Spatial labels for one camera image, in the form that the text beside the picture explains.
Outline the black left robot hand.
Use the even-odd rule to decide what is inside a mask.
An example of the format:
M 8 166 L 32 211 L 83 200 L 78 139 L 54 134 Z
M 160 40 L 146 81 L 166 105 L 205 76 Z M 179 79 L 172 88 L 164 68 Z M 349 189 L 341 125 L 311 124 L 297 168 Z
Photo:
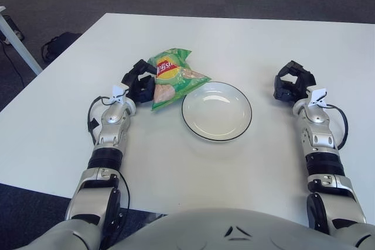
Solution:
M 156 68 L 140 59 L 122 78 L 129 87 L 126 96 L 134 103 L 145 103 L 154 99 Z

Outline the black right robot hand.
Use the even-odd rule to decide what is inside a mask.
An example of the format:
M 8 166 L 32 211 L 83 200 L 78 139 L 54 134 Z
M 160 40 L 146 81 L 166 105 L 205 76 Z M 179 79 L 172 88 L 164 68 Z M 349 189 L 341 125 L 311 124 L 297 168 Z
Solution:
M 283 80 L 282 77 L 287 74 L 296 77 L 296 82 Z M 315 85 L 313 74 L 305 70 L 299 63 L 291 60 L 275 76 L 273 96 L 276 100 L 283 102 L 297 102 L 307 98 L 307 88 Z

